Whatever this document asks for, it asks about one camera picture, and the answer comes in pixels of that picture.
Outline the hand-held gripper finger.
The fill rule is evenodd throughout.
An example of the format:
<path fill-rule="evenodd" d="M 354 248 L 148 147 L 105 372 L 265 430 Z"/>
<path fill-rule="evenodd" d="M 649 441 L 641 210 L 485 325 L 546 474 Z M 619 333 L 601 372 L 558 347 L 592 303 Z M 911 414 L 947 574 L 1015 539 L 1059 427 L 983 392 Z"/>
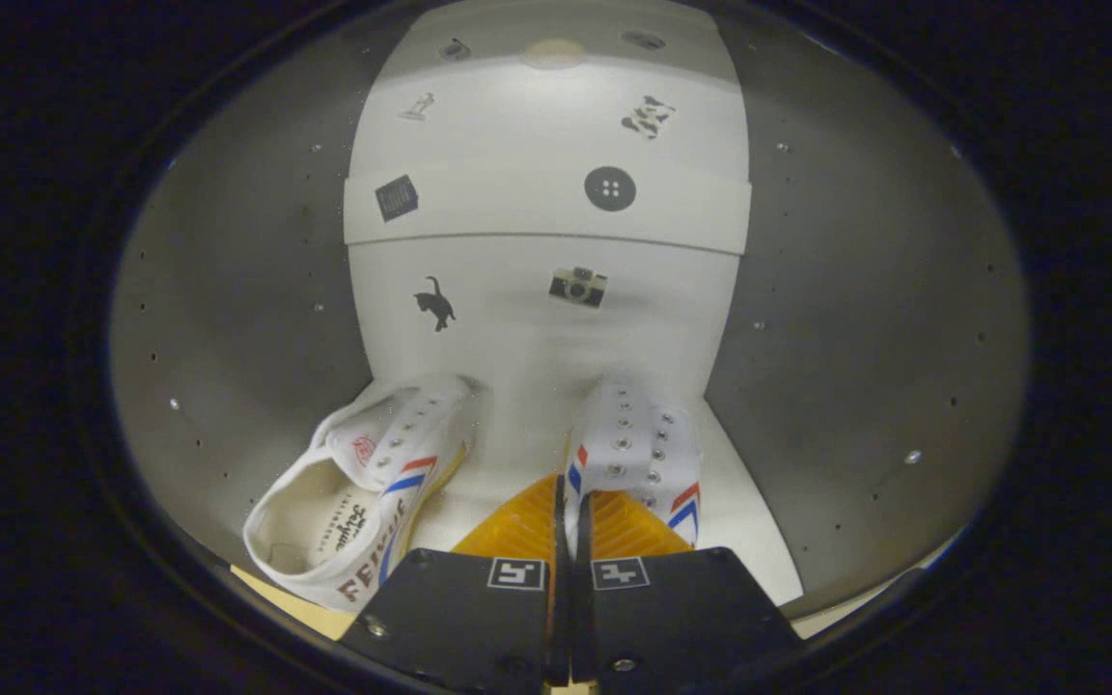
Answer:
<path fill-rule="evenodd" d="M 572 673 L 597 689 L 749 689 L 802 639 L 729 548 L 696 550 L 625 492 L 580 505 Z"/>
<path fill-rule="evenodd" d="M 550 691 L 569 676 L 562 502 L 544 476 L 454 549 L 407 553 L 341 646 L 425 691 Z"/>

